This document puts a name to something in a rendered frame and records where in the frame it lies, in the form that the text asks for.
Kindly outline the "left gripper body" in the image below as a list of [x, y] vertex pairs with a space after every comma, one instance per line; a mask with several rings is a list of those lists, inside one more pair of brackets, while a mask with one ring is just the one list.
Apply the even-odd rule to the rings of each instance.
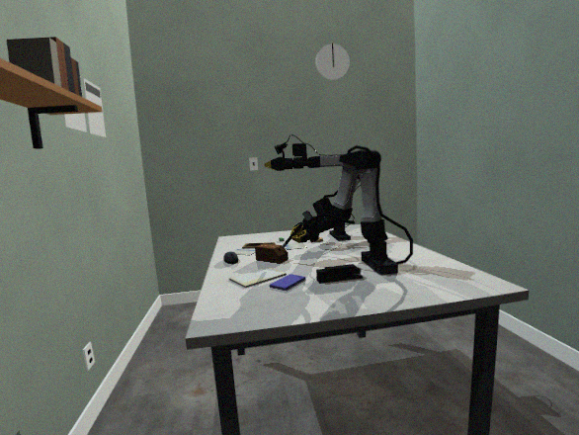
[[325, 225], [323, 221], [317, 223], [318, 224], [317, 229], [313, 226], [313, 224], [309, 225], [309, 223], [305, 218], [303, 219], [302, 222], [296, 224], [294, 227], [296, 227], [299, 224], [303, 225], [302, 231], [306, 230], [306, 234], [301, 237], [300, 243], [307, 242], [307, 240], [310, 240], [310, 242], [316, 241], [319, 237], [319, 233], [325, 231]]

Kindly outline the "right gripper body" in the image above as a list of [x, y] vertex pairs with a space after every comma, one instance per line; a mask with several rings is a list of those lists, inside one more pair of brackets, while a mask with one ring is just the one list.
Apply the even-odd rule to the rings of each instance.
[[277, 171], [292, 169], [292, 158], [277, 157], [271, 160], [271, 168], [273, 168], [273, 170], [276, 169]]

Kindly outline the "blue flat rectangular block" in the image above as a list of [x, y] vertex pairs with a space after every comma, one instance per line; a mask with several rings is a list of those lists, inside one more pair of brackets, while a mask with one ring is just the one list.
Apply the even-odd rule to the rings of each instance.
[[305, 277], [303, 276], [289, 274], [277, 280], [276, 282], [270, 284], [270, 287], [286, 291], [289, 288], [295, 286], [296, 284], [302, 282], [303, 280], [305, 280]]

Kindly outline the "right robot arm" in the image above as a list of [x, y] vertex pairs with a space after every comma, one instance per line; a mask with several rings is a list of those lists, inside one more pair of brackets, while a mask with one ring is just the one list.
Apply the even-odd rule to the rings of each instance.
[[[287, 144], [281, 146], [275, 146], [277, 154], [282, 153], [285, 157], [283, 151], [287, 147]], [[339, 161], [340, 156], [312, 156], [307, 158], [306, 144], [305, 143], [295, 143], [292, 145], [292, 155], [302, 156], [294, 158], [292, 161], [292, 167], [294, 169], [303, 168], [303, 166], [308, 166], [309, 168], [318, 167], [330, 167], [330, 166], [342, 166], [343, 162]], [[303, 158], [304, 157], [304, 158]], [[305, 161], [305, 162], [304, 162]], [[349, 239], [351, 238], [345, 231], [345, 223], [337, 222], [337, 226], [333, 227], [334, 230], [329, 230], [329, 232], [337, 239]]]

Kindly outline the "brown wooden block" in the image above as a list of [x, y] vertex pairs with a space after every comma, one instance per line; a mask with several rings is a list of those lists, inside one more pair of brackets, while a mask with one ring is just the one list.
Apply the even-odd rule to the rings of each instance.
[[281, 245], [263, 243], [255, 246], [256, 260], [282, 263], [289, 259], [288, 252]]

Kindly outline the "black computer mouse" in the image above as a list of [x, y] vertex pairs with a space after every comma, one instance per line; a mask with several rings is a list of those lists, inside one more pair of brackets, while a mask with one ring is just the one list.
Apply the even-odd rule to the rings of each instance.
[[226, 253], [224, 254], [223, 259], [224, 259], [224, 261], [225, 261], [226, 263], [229, 263], [229, 264], [233, 264], [233, 263], [237, 263], [237, 262], [238, 262], [238, 256], [237, 256], [237, 254], [236, 254], [235, 252], [233, 252], [233, 251], [226, 252]]

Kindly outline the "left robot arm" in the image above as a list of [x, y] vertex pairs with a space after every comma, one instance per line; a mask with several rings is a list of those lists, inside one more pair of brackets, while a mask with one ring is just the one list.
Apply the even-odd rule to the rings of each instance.
[[[328, 198], [325, 198], [325, 201], [320, 199], [313, 204], [318, 217], [313, 217], [308, 211], [302, 213], [303, 216], [309, 225], [313, 224], [316, 229], [317, 223], [323, 221], [325, 231], [336, 227], [337, 222], [341, 221], [333, 217], [320, 217], [319, 215], [329, 214], [348, 220], [353, 209], [353, 194], [359, 175], [363, 202], [361, 232], [370, 244], [370, 251], [363, 251], [361, 254], [379, 269], [398, 267], [398, 263], [388, 258], [386, 254], [385, 240], [388, 237], [385, 233], [384, 219], [381, 219], [378, 208], [375, 180], [377, 169], [374, 158], [366, 150], [359, 150], [341, 155], [339, 161], [343, 162], [342, 175], [334, 205], [331, 205]], [[324, 204], [328, 206], [330, 213]]]

